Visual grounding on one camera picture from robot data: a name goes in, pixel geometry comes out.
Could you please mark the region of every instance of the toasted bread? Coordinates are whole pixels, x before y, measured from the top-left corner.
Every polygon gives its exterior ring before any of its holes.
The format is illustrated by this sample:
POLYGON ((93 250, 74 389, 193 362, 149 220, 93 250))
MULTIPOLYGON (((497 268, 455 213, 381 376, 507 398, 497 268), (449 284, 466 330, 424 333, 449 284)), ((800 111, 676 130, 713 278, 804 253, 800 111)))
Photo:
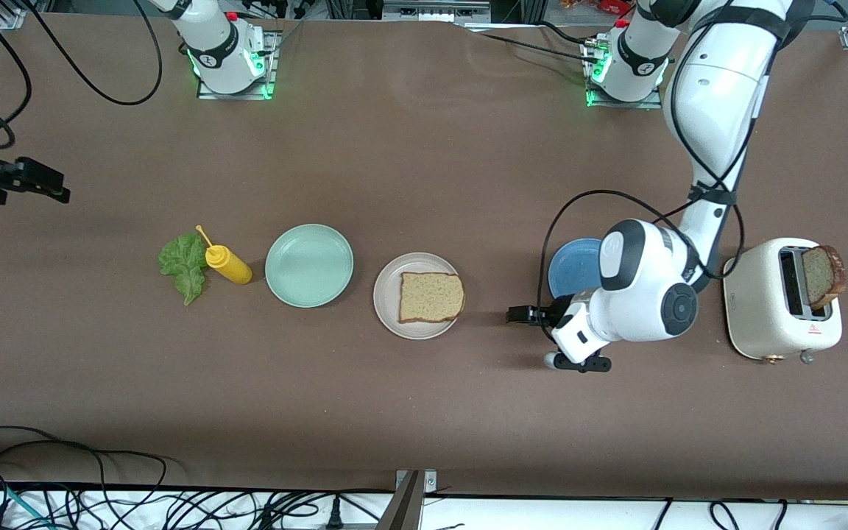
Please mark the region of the toasted bread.
POLYGON ((814 310, 846 291, 846 268, 839 252, 829 245, 811 248, 803 255, 808 304, 814 310))

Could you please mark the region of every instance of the white plate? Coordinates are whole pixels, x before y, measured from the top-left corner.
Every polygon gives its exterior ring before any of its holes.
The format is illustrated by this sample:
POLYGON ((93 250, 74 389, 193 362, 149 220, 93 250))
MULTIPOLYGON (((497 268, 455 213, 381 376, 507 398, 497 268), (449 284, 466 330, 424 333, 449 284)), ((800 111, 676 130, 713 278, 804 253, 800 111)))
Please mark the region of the white plate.
POLYGON ((433 339, 447 329, 451 329, 457 319, 438 323, 398 322, 398 310, 401 304, 401 272, 447 272, 449 275, 456 275, 457 269, 454 269, 444 258, 427 252, 411 252, 411 254, 395 258, 381 269, 378 279, 375 280, 373 299, 375 312, 378 313, 381 323, 394 335, 411 340, 433 339))

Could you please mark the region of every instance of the brown table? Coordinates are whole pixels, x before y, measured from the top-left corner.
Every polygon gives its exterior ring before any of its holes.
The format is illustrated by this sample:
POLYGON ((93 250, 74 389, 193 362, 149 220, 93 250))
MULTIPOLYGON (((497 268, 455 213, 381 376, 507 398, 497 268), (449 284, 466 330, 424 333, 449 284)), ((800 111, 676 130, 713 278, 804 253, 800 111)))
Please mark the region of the brown table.
MULTIPOLYGON (((48 20, 108 93, 150 86, 138 19, 48 20)), ((848 498, 848 291, 844 338, 812 366, 732 351, 718 284, 686 336, 610 346, 608 375, 545 370, 539 330, 504 324, 532 302, 568 197, 684 200, 690 166, 660 112, 585 107, 575 65, 438 23, 306 23, 273 101, 197 101, 174 27, 157 22, 165 80, 135 108, 91 93, 34 21, 10 34, 35 89, 3 155, 60 169, 73 194, 0 208, 0 423, 177 457, 171 484, 389 487, 394 469, 435 467, 454 492, 848 498), (261 279, 269 245, 303 222, 356 254, 324 308, 285 306, 261 279), (156 255, 197 224, 258 280, 209 272, 184 308, 156 255), (371 304, 381 267, 411 251, 444 256, 467 287, 460 322, 428 342, 392 335, 371 304)), ((0 111, 20 97, 0 53, 0 111)), ((749 245, 815 239, 848 268, 848 51, 834 34, 778 58, 741 205, 749 245)), ((642 215, 580 202, 553 244, 642 215)), ((66 453, 15 460, 15 477, 96 480, 66 453)), ((154 478, 122 467, 111 480, 154 478)))

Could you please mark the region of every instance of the yellow squeeze bottle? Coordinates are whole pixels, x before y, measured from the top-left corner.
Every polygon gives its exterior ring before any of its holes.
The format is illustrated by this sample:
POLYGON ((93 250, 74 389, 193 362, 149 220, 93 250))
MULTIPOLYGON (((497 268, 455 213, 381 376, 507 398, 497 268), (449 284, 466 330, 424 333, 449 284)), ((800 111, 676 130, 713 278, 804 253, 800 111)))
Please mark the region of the yellow squeeze bottle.
POLYGON ((228 247, 212 245, 211 239, 202 230, 202 225, 196 226, 195 229, 208 242, 208 248, 205 251, 205 261, 208 262, 209 267, 221 272, 222 276, 238 285, 244 285, 250 281, 250 276, 253 276, 253 272, 250 271, 247 263, 240 261, 238 256, 228 250, 228 247))

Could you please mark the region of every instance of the bread slice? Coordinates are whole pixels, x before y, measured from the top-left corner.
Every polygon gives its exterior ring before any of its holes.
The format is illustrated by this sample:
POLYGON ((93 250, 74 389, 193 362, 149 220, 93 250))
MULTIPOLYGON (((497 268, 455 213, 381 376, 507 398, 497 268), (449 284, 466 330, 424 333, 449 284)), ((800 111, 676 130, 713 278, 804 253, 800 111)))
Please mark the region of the bread slice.
POLYGON ((803 259, 811 308, 818 310, 846 291, 846 268, 835 248, 829 245, 811 248, 804 252, 803 259))
POLYGON ((397 321, 445 322, 464 310, 464 284, 445 272, 401 272, 401 305, 397 321))

